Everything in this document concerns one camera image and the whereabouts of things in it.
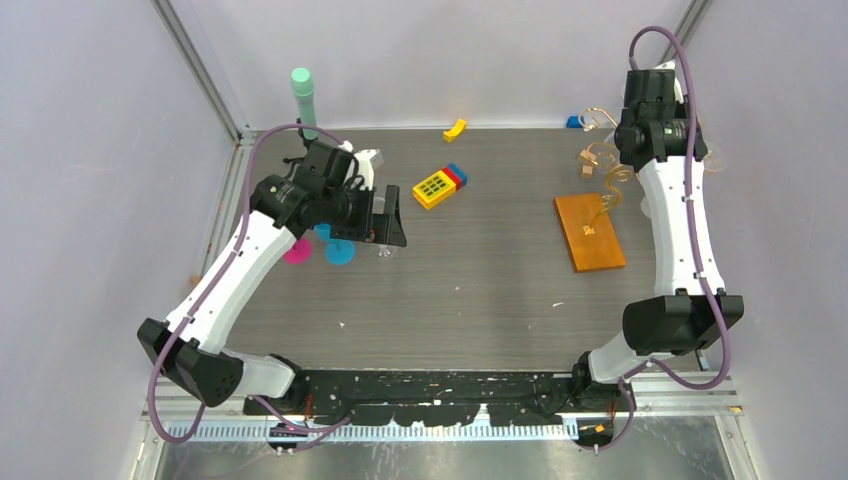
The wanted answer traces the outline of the clear wine glass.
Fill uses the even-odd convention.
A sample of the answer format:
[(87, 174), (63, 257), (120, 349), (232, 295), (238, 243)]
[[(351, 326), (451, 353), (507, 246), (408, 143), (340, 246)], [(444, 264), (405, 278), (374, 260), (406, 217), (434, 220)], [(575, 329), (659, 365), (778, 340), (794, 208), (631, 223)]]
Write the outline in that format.
[(389, 260), (394, 259), (399, 254), (399, 247), (390, 246), (390, 245), (379, 245), (377, 248), (376, 256), (381, 260)]
[(714, 150), (710, 150), (702, 160), (704, 170), (707, 174), (715, 174), (724, 171), (727, 168), (727, 160), (725, 157)]

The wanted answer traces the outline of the blue plastic wine glass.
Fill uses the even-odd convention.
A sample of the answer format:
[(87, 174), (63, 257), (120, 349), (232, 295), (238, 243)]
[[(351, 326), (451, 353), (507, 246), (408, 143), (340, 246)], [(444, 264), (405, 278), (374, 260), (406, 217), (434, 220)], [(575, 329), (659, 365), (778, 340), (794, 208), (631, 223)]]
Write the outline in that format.
[(329, 224), (318, 224), (313, 231), (325, 245), (324, 255), (328, 263), (342, 266), (353, 260), (356, 253), (354, 243), (350, 240), (332, 238)]

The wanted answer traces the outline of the pink plastic wine glass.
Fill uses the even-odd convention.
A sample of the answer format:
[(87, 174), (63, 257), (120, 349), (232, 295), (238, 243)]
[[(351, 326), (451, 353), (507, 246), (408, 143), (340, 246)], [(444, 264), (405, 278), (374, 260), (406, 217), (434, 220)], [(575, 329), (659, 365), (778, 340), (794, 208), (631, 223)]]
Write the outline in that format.
[(291, 265), (305, 263), (312, 255), (313, 246), (308, 238), (298, 239), (291, 249), (282, 257), (283, 261)]

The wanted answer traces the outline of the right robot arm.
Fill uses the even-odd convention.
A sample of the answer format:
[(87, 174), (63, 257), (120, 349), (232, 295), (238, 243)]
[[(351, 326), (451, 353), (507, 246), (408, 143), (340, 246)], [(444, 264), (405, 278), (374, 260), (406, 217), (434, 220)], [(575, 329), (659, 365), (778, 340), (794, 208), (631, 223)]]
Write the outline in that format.
[(727, 293), (712, 252), (707, 146), (674, 62), (628, 72), (613, 141), (645, 194), (656, 278), (653, 297), (624, 308), (620, 333), (574, 365), (571, 397), (589, 411), (610, 398), (620, 377), (711, 346), (744, 314), (742, 296)]

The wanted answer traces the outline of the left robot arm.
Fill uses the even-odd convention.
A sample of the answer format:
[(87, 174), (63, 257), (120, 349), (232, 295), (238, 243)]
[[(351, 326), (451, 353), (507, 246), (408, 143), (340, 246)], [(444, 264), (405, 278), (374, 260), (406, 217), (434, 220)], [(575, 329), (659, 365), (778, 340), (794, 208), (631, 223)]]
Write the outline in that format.
[(160, 373), (204, 406), (234, 395), (260, 395), (284, 414), (307, 398), (297, 368), (279, 356), (227, 348), (235, 321), (271, 268), (319, 224), (334, 239), (404, 247), (399, 193), (389, 185), (381, 212), (374, 209), (378, 149), (353, 151), (314, 141), (286, 175), (259, 181), (248, 211), (219, 257), (164, 320), (146, 319), (138, 339)]

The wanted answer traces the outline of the wooden rack base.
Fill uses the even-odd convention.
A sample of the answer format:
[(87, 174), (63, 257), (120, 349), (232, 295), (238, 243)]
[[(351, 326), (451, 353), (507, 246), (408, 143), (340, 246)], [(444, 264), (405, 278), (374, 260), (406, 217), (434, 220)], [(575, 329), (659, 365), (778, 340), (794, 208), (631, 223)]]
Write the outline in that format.
[(576, 273), (627, 265), (600, 193), (558, 196), (553, 204)]

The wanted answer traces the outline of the gold wine glass rack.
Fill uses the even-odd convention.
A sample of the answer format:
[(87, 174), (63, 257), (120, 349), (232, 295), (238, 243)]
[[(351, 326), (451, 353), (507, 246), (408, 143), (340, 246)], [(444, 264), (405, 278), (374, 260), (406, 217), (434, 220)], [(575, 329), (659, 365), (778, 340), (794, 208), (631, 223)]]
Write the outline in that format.
[(601, 217), (620, 205), (623, 199), (620, 185), (630, 181), (634, 172), (619, 160), (619, 151), (614, 144), (618, 122), (613, 116), (599, 107), (588, 107), (579, 116), (585, 132), (610, 128), (603, 141), (590, 143), (577, 156), (581, 163), (581, 173), (587, 178), (595, 172), (604, 174), (603, 184), (606, 192), (601, 194), (601, 210), (583, 226), (584, 235), (589, 236), (595, 233), (595, 226)]

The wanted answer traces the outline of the yellow toy calculator block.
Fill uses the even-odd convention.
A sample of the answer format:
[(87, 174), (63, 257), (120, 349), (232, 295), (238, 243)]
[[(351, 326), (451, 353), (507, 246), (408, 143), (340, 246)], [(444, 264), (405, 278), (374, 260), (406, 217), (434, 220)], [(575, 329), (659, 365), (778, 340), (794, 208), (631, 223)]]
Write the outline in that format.
[(453, 182), (439, 170), (416, 184), (412, 188), (412, 195), (423, 208), (431, 210), (456, 191)]

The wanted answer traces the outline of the red toy block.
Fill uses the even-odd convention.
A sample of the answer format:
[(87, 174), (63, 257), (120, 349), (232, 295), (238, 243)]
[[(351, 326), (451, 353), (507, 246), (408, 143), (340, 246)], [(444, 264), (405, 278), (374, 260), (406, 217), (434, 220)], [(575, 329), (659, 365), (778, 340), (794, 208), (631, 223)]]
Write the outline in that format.
[(447, 168), (447, 166), (442, 168), (441, 171), (453, 182), (456, 190), (461, 189), (457, 186), (458, 179), (452, 174), (452, 172)]

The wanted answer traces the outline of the blue toy block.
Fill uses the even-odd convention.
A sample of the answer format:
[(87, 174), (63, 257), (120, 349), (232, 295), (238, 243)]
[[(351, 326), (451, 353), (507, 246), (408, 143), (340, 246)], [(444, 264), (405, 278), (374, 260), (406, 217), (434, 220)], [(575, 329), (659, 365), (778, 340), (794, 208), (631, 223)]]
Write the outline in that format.
[(452, 172), (452, 174), (458, 179), (457, 186), (459, 188), (464, 187), (467, 184), (467, 175), (461, 170), (456, 164), (450, 163), (447, 168)]

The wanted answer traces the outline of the yellow curved block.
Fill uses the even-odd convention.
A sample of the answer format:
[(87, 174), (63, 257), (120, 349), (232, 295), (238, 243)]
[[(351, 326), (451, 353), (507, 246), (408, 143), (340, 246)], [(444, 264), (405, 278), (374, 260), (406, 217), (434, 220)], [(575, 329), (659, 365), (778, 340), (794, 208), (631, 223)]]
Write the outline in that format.
[(466, 126), (467, 122), (465, 119), (457, 119), (456, 122), (448, 130), (442, 132), (443, 140), (447, 143), (455, 141), (460, 135), (464, 133)]

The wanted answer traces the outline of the green microphone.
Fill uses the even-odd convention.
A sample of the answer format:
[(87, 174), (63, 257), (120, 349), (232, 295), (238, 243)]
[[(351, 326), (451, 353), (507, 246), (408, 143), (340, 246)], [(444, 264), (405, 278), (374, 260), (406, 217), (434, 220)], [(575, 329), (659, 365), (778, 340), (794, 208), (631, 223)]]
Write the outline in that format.
[(301, 123), (308, 126), (315, 126), (315, 84), (311, 72), (305, 67), (293, 69), (290, 75), (290, 87), (297, 102), (298, 118)]

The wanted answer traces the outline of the blue small block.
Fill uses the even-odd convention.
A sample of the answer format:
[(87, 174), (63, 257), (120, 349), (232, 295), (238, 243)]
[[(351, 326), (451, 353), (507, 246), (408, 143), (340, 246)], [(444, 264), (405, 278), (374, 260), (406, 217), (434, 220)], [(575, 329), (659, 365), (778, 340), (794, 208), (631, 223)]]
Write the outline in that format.
[(565, 127), (569, 129), (582, 128), (581, 117), (579, 115), (569, 116), (566, 120)]

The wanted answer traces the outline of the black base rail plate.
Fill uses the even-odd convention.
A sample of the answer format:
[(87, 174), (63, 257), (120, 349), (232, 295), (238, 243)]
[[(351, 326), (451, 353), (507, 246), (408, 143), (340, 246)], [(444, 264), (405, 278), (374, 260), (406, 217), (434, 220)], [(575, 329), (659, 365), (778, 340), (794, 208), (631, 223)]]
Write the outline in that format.
[(320, 426), (547, 426), (567, 413), (609, 418), (627, 401), (614, 384), (580, 373), (462, 370), (302, 370), (280, 398), (244, 404), (247, 415), (307, 415)]

